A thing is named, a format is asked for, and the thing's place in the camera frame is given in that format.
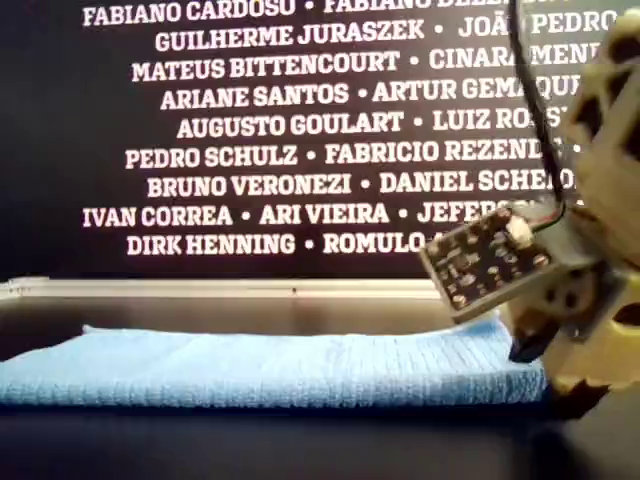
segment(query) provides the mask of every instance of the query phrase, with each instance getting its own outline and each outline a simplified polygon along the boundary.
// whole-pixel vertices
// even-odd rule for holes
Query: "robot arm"
[[[500,308],[580,417],[640,380],[640,10],[620,16],[563,120],[584,206],[513,203],[421,251],[453,318]]]

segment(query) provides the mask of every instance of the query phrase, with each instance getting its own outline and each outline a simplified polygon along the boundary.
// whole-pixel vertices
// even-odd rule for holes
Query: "table surface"
[[[358,330],[355,323],[349,324],[352,315],[347,314],[347,304],[334,303],[331,309],[316,305],[303,309],[304,314],[285,315],[289,327],[276,323],[261,327],[242,323],[242,315],[230,315],[233,308],[212,320],[215,305],[199,302],[191,301],[191,313],[183,315],[186,323],[180,329],[283,333],[296,324],[296,315],[315,312],[313,333]],[[184,308],[179,301],[131,300],[124,304],[115,300],[29,300],[4,305],[0,307],[0,354],[4,352],[7,358],[19,350],[56,343],[79,332],[82,323],[166,328],[172,324],[168,317],[160,318],[161,312],[171,316]],[[256,304],[256,308],[265,306]],[[398,306],[360,305],[361,311],[367,308],[397,311]],[[411,308],[415,315],[405,312],[404,322],[388,327],[372,321],[370,329],[409,333],[442,327],[442,317],[433,312],[429,325],[419,321],[425,312],[430,313],[425,305]],[[120,314],[117,321],[105,313],[114,311]],[[206,326],[194,311],[209,319]],[[558,475],[565,479],[637,479],[639,406],[640,389],[632,388],[610,395],[583,419],[565,423],[545,421],[529,412],[489,408],[358,417],[0,410],[0,478],[524,480]]]

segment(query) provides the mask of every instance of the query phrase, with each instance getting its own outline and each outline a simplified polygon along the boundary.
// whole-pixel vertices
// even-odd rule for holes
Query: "blue cloth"
[[[85,327],[0,362],[0,404],[355,408],[541,399],[539,363],[510,363],[493,318],[414,335],[187,334]]]

